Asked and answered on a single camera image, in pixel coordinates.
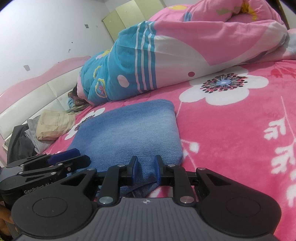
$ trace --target wall stain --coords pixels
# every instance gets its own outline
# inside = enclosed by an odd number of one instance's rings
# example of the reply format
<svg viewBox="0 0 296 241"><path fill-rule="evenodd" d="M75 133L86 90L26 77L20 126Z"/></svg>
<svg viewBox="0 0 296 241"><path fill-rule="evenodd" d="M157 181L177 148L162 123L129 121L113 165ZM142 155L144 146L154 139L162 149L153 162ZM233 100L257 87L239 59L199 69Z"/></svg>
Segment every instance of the wall stain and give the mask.
<svg viewBox="0 0 296 241"><path fill-rule="evenodd" d="M31 70L28 65L24 65L24 68L25 68L26 71L30 71Z"/></svg>

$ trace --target pink comforter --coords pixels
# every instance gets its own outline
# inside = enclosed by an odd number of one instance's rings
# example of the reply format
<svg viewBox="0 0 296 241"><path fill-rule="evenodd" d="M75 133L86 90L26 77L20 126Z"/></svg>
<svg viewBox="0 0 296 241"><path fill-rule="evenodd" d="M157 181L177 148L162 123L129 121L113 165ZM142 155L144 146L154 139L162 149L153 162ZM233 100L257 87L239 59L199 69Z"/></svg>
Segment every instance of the pink comforter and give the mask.
<svg viewBox="0 0 296 241"><path fill-rule="evenodd" d="M272 196L282 218L275 235L296 239L296 61L235 66L124 101L88 108L46 153L66 150L80 124L121 106L154 99L175 105L183 167L206 167ZM167 196L161 187L150 197Z"/></svg>

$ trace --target folded blue towel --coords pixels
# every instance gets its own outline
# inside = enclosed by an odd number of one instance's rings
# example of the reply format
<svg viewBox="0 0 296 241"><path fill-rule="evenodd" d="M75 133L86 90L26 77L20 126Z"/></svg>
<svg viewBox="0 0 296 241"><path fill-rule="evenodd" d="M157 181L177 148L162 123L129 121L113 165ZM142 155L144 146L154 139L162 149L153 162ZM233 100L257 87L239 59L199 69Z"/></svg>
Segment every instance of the folded blue towel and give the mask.
<svg viewBox="0 0 296 241"><path fill-rule="evenodd" d="M80 126L68 149L72 148L88 155L90 167L98 172L128 164L137 156L136 185L122 187L120 192L145 197L157 188L154 157L161 155L165 164L179 165L182 160L174 105L168 100L153 100L98 115Z"/></svg>

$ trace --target bed frame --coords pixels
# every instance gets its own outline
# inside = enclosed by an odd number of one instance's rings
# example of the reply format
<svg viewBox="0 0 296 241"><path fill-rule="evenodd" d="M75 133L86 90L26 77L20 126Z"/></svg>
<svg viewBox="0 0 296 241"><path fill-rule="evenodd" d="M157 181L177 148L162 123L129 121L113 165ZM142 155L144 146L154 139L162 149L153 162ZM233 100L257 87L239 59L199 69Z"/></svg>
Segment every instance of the bed frame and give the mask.
<svg viewBox="0 0 296 241"><path fill-rule="evenodd" d="M281 19L282 19L283 22L285 23L287 29L290 29L290 26L289 26L289 23L288 23L288 20L287 20L286 14L285 14L285 12L284 12L284 10L283 10L283 7L282 7L280 1L279 1L279 0L266 0L266 1L267 1L267 2L269 3L269 5L270 5L274 10L276 10L276 11L278 12L278 14L281 16ZM295 9L296 9L296 3L294 3L294 5L289 4L289 7L290 7L290 8L295 8Z"/></svg>
<svg viewBox="0 0 296 241"><path fill-rule="evenodd" d="M3 148L17 125L40 115L42 110L68 110L68 92L77 84L81 67L90 56L57 63L43 75L15 84L0 95L0 165L7 163Z"/></svg>

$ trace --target cabinet door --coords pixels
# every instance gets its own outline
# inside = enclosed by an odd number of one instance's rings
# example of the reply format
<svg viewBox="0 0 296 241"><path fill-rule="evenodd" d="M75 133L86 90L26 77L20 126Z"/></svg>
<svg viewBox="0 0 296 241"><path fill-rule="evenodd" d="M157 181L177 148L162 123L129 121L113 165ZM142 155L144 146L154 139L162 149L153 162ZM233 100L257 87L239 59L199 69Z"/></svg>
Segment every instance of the cabinet door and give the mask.
<svg viewBox="0 0 296 241"><path fill-rule="evenodd" d="M125 29L123 22L121 21L116 10L112 11L107 17L103 19L103 22L108 29L113 41L118 38L118 33Z"/></svg>
<svg viewBox="0 0 296 241"><path fill-rule="evenodd" d="M134 0L117 7L116 12L126 28L146 20Z"/></svg>
<svg viewBox="0 0 296 241"><path fill-rule="evenodd" d="M164 8L161 0L135 0L146 20Z"/></svg>

